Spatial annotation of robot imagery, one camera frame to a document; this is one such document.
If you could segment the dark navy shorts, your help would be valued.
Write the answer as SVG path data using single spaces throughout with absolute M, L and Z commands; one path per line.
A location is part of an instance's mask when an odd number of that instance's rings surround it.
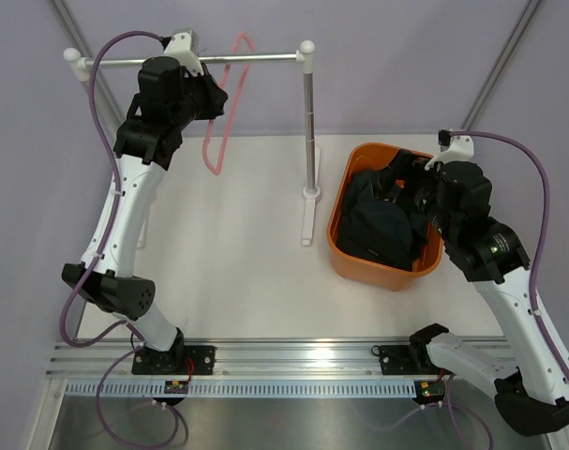
M 352 176 L 342 199 L 337 247 L 355 258 L 411 271 L 427 244 L 427 219 L 414 206 L 375 199 L 376 171 Z

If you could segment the pink clothes hanger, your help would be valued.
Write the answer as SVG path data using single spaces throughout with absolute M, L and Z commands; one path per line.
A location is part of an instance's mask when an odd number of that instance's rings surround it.
M 246 44 L 247 49 L 250 50 L 251 53 L 255 52 L 255 46 L 254 46 L 254 43 L 253 43 L 251 37 L 246 32 L 242 31 L 237 35 L 237 37 L 236 37 L 236 39 L 232 45 L 232 53 L 237 53 L 240 50 L 243 42 Z M 230 78 L 231 67 L 232 67 L 232 63 L 226 63 L 225 68 L 223 70 L 221 80 L 218 84 L 218 86 L 224 90 L 225 90 L 225 87 L 227 85 L 228 79 Z M 244 85 L 245 85 L 245 82 L 247 79 L 249 67 L 250 67 L 250 63 L 245 63 L 244 68 L 242 69 L 241 75 L 238 79 L 238 83 L 236 85 L 236 89 L 235 89 L 234 94 L 233 94 L 232 104 L 230 106 L 229 113 L 227 116 L 226 125 L 225 125 L 224 130 L 223 130 L 223 135 L 222 135 L 222 139 L 221 139 L 221 143 L 220 143 L 220 147 L 219 147 L 219 152 L 217 155 L 217 162 L 212 162 L 210 155 L 209 155 L 209 145 L 210 145 L 210 142 L 211 142 L 211 139 L 213 136 L 215 119 L 212 119 L 209 121 L 207 128 L 206 128 L 206 131 L 205 131 L 205 135 L 204 135 L 203 142 L 202 142 L 202 161 L 203 161 L 206 169 L 214 176 L 220 176 L 222 169 L 223 169 L 223 163 L 224 163 L 224 159 L 225 159 L 225 155 L 226 155 L 228 140 L 229 140 L 230 135 L 231 135 L 233 121 L 234 121 L 234 118 L 236 115 L 236 111 L 237 111 L 237 108 L 239 105 L 239 101 L 240 101 L 240 98 L 242 95 Z

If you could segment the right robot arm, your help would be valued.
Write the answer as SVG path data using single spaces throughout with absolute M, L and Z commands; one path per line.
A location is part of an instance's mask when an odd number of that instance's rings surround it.
M 401 183 L 399 200 L 425 218 L 450 261 L 498 321 L 516 359 L 503 363 L 434 323 L 410 337 L 409 361 L 421 372 L 444 369 L 490 397 L 515 432 L 535 436 L 569 426 L 569 373 L 552 350 L 560 339 L 538 323 L 545 308 L 530 292 L 533 269 L 517 234 L 490 214 L 491 182 L 469 161 L 440 163 L 399 150 L 374 176 L 377 198 Z

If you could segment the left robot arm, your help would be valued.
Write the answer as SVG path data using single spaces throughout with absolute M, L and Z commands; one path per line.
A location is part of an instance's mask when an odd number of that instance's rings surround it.
M 117 172 L 95 234 L 80 262 L 64 266 L 62 279 L 141 335 L 134 373 L 172 374 L 185 366 L 184 336 L 155 304 L 155 283 L 135 276 L 136 249 L 184 128 L 222 115 L 228 95 L 205 65 L 187 67 L 169 56 L 145 60 L 138 85 L 110 152 Z

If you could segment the orange plastic basket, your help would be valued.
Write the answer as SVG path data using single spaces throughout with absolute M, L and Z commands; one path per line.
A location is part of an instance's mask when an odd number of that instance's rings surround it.
M 351 151 L 346 168 L 341 176 L 337 196 L 333 204 L 326 239 L 330 248 L 330 263 L 341 276 L 368 285 L 399 292 L 408 289 L 414 281 L 432 273 L 442 259 L 443 242 L 432 226 L 427 228 L 427 244 L 421 256 L 412 265 L 411 271 L 355 258 L 341 251 L 337 245 L 337 235 L 342 211 L 342 199 L 352 176 L 360 171 L 379 170 L 387 166 L 401 147 L 379 142 L 367 142 Z

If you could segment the metal clothes rack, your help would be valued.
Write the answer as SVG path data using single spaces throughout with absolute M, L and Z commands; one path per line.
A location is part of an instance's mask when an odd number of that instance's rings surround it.
M 314 126 L 314 95 L 313 95 L 313 75 L 315 63 L 315 43 L 305 40 L 300 44 L 294 53 L 275 53 L 275 54 L 239 54 L 237 49 L 241 42 L 245 42 L 250 50 L 254 45 L 250 37 L 241 33 L 237 37 L 232 47 L 232 54 L 225 56 L 199 56 L 194 52 L 195 37 L 190 30 L 184 30 L 171 37 L 160 37 L 147 32 L 128 32 L 120 35 L 108 42 L 95 58 L 85 58 L 81 53 L 73 48 L 64 51 L 64 59 L 71 67 L 76 78 L 84 83 L 89 83 L 89 100 L 91 112 L 95 113 L 96 101 L 94 97 L 95 79 L 97 70 L 100 67 L 126 67 L 133 66 L 135 60 L 112 60 L 103 61 L 103 55 L 115 43 L 132 37 L 156 38 L 163 47 L 163 57 L 176 62 L 176 67 L 180 70 L 182 95 L 175 94 L 175 85 L 170 84 L 164 88 L 163 76 L 152 75 L 149 70 L 142 69 L 146 85 L 140 87 L 140 93 L 135 96 L 127 113 L 128 122 L 140 122 L 142 116 L 136 114 L 137 110 L 145 108 L 170 109 L 177 105 L 180 110 L 184 107 L 182 102 L 185 97 L 198 97 L 194 100 L 195 110 L 188 116 L 194 120 L 206 121 L 208 128 L 202 144 L 202 158 L 206 168 L 214 175 L 220 175 L 225 158 L 227 142 L 230 137 L 231 128 L 235 112 L 242 94 L 242 89 L 248 73 L 249 65 L 260 62 L 294 62 L 302 66 L 304 75 L 304 101 L 305 101 L 305 140 L 307 154 L 307 185 L 303 188 L 304 216 L 301 232 L 301 244 L 310 246 L 313 241 L 316 205 L 321 197 L 321 189 L 318 186 L 320 149 L 315 143 Z M 245 67 L 240 76 L 238 86 L 233 96 L 232 107 L 217 157 L 217 162 L 213 164 L 208 157 L 208 145 L 213 132 L 213 124 L 216 118 L 224 113 L 224 106 L 228 100 L 228 94 L 224 87 L 229 78 L 230 67 L 233 64 L 243 64 Z

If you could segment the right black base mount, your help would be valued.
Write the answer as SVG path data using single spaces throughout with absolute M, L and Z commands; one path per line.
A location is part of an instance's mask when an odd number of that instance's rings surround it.
M 377 353 L 383 375 L 432 373 L 423 355 L 410 345 L 380 345 Z

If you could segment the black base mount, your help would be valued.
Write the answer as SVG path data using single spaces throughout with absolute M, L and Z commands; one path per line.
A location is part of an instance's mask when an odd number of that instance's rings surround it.
M 173 352 L 158 352 L 147 347 L 135 352 L 133 375 L 209 376 L 215 366 L 216 348 L 210 345 L 184 345 Z
M 410 345 L 380 345 L 377 353 L 383 375 L 432 373 L 423 355 Z

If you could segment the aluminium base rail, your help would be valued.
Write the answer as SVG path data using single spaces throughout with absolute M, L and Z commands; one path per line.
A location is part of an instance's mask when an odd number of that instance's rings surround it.
M 404 340 L 383 338 L 318 339 L 192 339 L 187 345 L 212 346 L 214 369 L 209 380 L 370 380 L 382 377 L 434 380 L 438 369 L 421 372 L 408 362 L 394 366 L 379 359 L 380 346 L 401 346 Z M 109 339 L 76 349 L 57 343 L 46 370 L 49 379 L 98 379 L 119 357 L 131 351 L 128 339 Z

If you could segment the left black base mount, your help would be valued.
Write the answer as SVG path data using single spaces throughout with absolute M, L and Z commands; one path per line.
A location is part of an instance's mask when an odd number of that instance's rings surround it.
M 135 352 L 133 375 L 209 376 L 215 366 L 216 348 L 210 345 L 184 345 L 173 352 L 158 352 L 147 347 Z

